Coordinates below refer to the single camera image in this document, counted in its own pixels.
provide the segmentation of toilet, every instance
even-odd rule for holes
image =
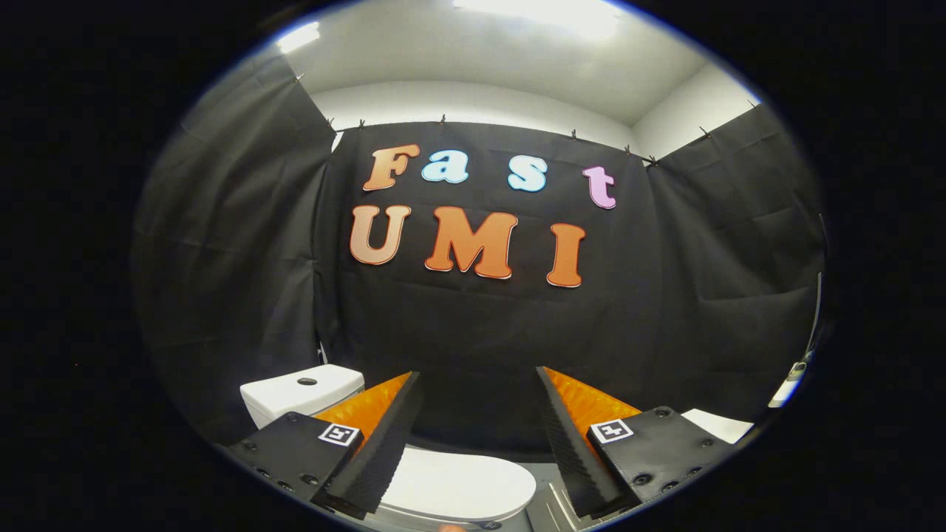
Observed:
[[[314,416],[364,390],[357,371],[323,364],[240,386],[257,428],[287,412]],[[476,454],[407,446],[391,484],[365,521],[436,532],[443,524],[495,530],[535,495],[535,478],[519,464]]]
[[[257,429],[283,414],[315,416],[364,391],[364,377],[338,365],[324,364],[239,387]]]

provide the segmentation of letter s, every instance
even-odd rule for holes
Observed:
[[[509,186],[515,190],[538,192],[545,186],[545,172],[549,166],[538,157],[517,155],[509,160]]]

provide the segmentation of white ceiling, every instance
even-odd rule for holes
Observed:
[[[455,9],[452,0],[363,0],[323,12],[290,52],[310,94],[385,81],[463,81],[554,98],[629,127],[708,64],[634,12],[595,41],[560,27]]]

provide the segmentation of toilet tank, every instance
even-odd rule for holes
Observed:
[[[262,429],[287,412],[314,416],[364,390],[358,371],[324,364],[239,387],[250,417]]]

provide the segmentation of white wall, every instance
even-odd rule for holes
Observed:
[[[632,128],[640,151],[657,159],[752,109],[759,99],[713,63],[676,87]]]
[[[500,124],[571,135],[640,153],[631,128],[591,111],[539,95],[477,83],[397,81],[311,95],[336,130],[395,122]]]

